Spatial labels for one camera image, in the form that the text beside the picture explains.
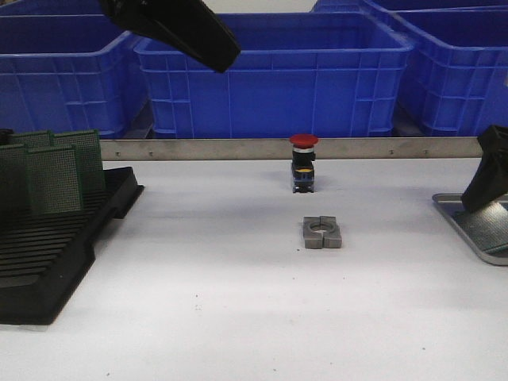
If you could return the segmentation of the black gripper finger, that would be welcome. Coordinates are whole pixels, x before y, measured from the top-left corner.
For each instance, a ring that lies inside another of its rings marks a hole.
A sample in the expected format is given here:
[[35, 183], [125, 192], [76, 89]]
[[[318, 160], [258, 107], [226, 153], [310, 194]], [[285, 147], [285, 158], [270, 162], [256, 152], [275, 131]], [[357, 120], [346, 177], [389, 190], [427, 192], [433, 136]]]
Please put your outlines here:
[[225, 72], [241, 53], [230, 28], [203, 1], [100, 1], [118, 27], [172, 46], [206, 67]]
[[507, 127], [490, 125], [477, 137], [483, 154], [466, 191], [465, 210], [474, 213], [507, 193]]

